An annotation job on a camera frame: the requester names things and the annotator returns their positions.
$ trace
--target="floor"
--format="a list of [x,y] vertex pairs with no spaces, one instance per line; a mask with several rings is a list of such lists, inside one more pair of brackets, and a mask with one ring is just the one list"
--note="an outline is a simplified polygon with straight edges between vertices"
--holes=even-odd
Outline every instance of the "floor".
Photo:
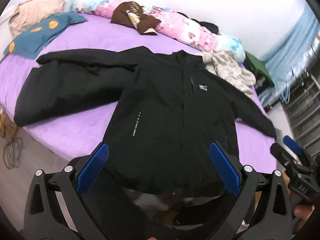
[[[22,138],[23,150],[19,168],[8,170],[0,159],[0,206],[17,230],[23,229],[24,209],[29,187],[36,170],[45,173],[61,171],[66,164],[51,150],[34,140],[25,130],[20,129],[18,138]],[[0,137],[0,153],[7,141]]]

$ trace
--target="jacket sleeve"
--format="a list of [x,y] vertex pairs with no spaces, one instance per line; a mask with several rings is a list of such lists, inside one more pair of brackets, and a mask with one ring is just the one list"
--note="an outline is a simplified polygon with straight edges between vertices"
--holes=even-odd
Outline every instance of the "jacket sleeve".
[[271,120],[261,112],[255,102],[229,83],[225,84],[225,87],[227,86],[228,98],[235,117],[241,118],[248,125],[265,135],[276,138],[276,129]]
[[42,65],[52,60],[56,60],[60,63],[68,62],[103,68],[123,67],[130,71],[134,71],[135,66],[150,53],[152,54],[146,47],[137,47],[120,52],[103,49],[71,49],[49,52],[40,56],[37,59],[37,62]]

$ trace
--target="human hand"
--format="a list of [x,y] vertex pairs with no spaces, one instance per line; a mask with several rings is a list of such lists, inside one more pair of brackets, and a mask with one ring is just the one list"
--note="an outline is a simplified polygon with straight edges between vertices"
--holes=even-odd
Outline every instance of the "human hand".
[[[291,198],[292,196],[292,191],[289,190],[289,197]],[[293,211],[293,214],[298,217],[301,218],[301,221],[299,221],[296,225],[295,225],[295,231],[299,231],[303,225],[306,223],[306,221],[309,219],[309,217],[311,216],[312,212],[314,211],[315,207],[313,205],[298,205],[296,206],[296,208]]]

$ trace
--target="teal cloth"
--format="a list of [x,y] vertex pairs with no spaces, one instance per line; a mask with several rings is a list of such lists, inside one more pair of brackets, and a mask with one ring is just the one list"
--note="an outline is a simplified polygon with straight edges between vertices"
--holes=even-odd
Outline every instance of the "teal cloth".
[[82,15],[74,12],[58,13],[42,20],[19,36],[4,50],[4,54],[17,54],[35,59],[39,53],[56,37],[67,29],[70,24],[87,21]]

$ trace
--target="bed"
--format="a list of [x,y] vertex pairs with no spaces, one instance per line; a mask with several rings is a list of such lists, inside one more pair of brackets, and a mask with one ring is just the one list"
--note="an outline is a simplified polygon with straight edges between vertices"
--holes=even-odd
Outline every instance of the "bed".
[[[142,36],[133,29],[111,24],[110,19],[89,14],[84,16],[87,22],[70,26],[40,55],[67,49],[93,48],[121,51],[138,46],[145,46],[154,53],[171,54],[179,50],[190,54],[198,53],[196,49],[161,34]],[[20,90],[33,67],[38,67],[35,60],[18,55],[8,55],[0,63],[0,102],[11,119],[14,117]],[[256,94],[253,100],[264,111]],[[111,103],[89,111],[52,118],[25,126],[24,129],[57,155],[71,160],[90,154],[100,143],[116,104]],[[241,121],[236,121],[236,131],[242,164],[248,163],[257,171],[272,172],[276,167],[276,161],[270,155],[269,148],[274,139]]]

